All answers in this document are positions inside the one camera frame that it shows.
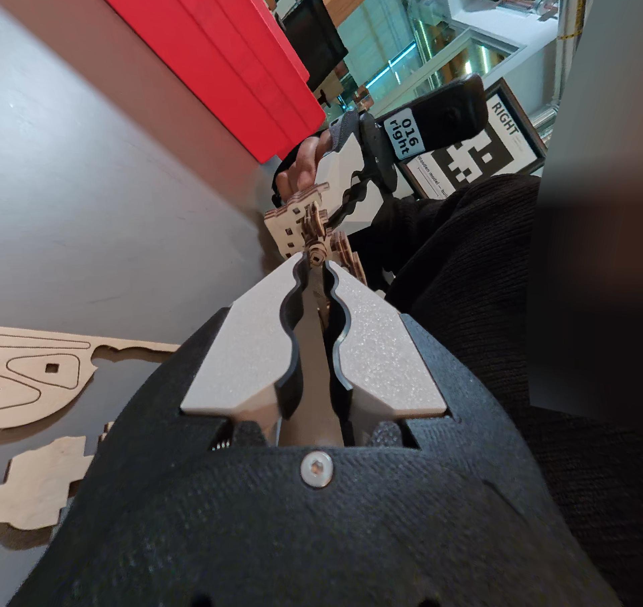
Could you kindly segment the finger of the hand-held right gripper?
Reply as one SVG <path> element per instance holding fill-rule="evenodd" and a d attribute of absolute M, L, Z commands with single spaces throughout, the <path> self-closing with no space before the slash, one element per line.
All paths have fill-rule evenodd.
<path fill-rule="evenodd" d="M 380 189 L 376 185 L 362 185 L 357 196 L 341 206 L 334 222 L 334 230 L 351 235 L 370 227 L 384 204 Z"/>
<path fill-rule="evenodd" d="M 330 225 L 334 225 L 337 220 L 337 212 L 341 206 L 348 203 L 351 197 L 357 196 L 362 185 L 374 185 L 370 179 L 361 181 L 357 176 L 364 166 L 361 147 L 355 137 L 349 137 L 340 151 L 327 153 L 319 162 L 316 184 L 329 185 L 321 197 Z"/>

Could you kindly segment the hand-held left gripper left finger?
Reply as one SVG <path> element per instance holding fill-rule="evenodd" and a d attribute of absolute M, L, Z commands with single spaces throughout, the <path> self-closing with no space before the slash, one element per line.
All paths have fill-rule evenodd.
<path fill-rule="evenodd" d="M 186 415 L 253 421 L 275 445 L 303 394 L 294 330 L 303 316 L 309 260 L 297 253 L 239 297 L 181 402 Z"/>

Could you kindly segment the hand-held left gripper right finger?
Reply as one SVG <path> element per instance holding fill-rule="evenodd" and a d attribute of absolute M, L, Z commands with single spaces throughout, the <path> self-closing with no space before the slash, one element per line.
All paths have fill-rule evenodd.
<path fill-rule="evenodd" d="M 400 313 L 338 263 L 326 261 L 331 404 L 349 444 L 385 421 L 443 417 L 447 404 Z"/>

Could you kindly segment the small wooden gear part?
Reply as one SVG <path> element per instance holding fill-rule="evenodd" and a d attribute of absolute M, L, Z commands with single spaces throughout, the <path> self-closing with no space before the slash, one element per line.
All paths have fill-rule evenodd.
<path fill-rule="evenodd" d="M 324 265 L 328 256 L 326 247 L 321 243 L 307 247 L 309 258 L 309 289 L 317 306 L 317 313 L 323 328 L 329 323 L 330 303 L 324 286 Z"/>

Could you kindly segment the pale wooden model assembly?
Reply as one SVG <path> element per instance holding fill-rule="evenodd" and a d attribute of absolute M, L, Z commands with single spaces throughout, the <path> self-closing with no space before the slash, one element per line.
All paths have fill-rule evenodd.
<path fill-rule="evenodd" d="M 356 252 L 351 249 L 348 236 L 329 224 L 327 210 L 323 209 L 322 193 L 327 183 L 295 193 L 285 205 L 264 214 L 264 223 L 284 258 L 305 253 L 307 247 L 321 243 L 326 247 L 326 260 L 333 260 L 362 284 L 366 275 Z"/>

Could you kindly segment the person's right forearm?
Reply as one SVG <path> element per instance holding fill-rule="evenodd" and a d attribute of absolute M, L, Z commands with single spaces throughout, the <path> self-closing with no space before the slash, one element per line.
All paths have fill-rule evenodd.
<path fill-rule="evenodd" d="M 393 199 L 349 236 L 365 273 L 394 276 L 386 300 L 410 315 L 511 415 L 528 411 L 528 254 L 540 177 L 503 175 L 444 200 Z"/>

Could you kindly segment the person's right hand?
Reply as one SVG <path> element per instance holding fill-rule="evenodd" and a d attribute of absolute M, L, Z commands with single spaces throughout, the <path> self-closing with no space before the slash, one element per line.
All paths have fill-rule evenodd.
<path fill-rule="evenodd" d="M 273 178 L 273 201 L 277 207 L 315 183 L 317 166 L 332 146 L 331 132 L 325 129 L 303 140 L 285 157 Z"/>

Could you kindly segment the framed marker sign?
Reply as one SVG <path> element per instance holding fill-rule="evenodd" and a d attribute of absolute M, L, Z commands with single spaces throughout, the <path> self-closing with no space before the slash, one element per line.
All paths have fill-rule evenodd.
<path fill-rule="evenodd" d="M 543 166 L 547 149 L 506 82 L 485 94 L 488 123 L 478 135 L 397 164 L 416 194 L 445 199 L 475 181 L 529 175 Z"/>

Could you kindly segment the black monitor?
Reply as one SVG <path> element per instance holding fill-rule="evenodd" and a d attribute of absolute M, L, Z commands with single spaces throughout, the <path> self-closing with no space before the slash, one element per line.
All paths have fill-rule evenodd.
<path fill-rule="evenodd" d="M 323 0 L 301 0 L 282 22 L 286 37 L 309 72 L 307 86 L 315 91 L 348 50 Z"/>

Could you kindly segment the red plastic box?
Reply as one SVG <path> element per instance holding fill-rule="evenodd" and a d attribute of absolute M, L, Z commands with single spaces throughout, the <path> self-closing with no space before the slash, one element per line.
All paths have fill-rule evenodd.
<path fill-rule="evenodd" d="M 105 0 L 260 163 L 325 113 L 264 0 Z"/>

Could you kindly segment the laser-cut plywood sheet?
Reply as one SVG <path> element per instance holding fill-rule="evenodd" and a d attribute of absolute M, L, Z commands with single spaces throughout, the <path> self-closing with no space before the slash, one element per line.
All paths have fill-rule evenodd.
<path fill-rule="evenodd" d="M 69 405 L 96 367 L 98 348 L 169 354 L 180 346 L 44 330 L 1 328 L 1 429 L 26 426 Z"/>

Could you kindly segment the person's black sweater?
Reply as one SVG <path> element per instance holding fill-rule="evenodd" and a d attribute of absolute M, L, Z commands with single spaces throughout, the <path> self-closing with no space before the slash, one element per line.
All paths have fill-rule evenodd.
<path fill-rule="evenodd" d="M 515 406 L 512 418 L 574 537 L 625 606 L 642 605 L 642 434 Z"/>

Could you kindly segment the stepped plywood piece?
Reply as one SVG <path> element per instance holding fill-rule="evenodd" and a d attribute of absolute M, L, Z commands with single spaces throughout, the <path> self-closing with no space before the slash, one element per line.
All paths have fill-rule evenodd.
<path fill-rule="evenodd" d="M 47 545 L 114 421 L 98 434 L 46 422 L 1 430 L 1 554 Z"/>

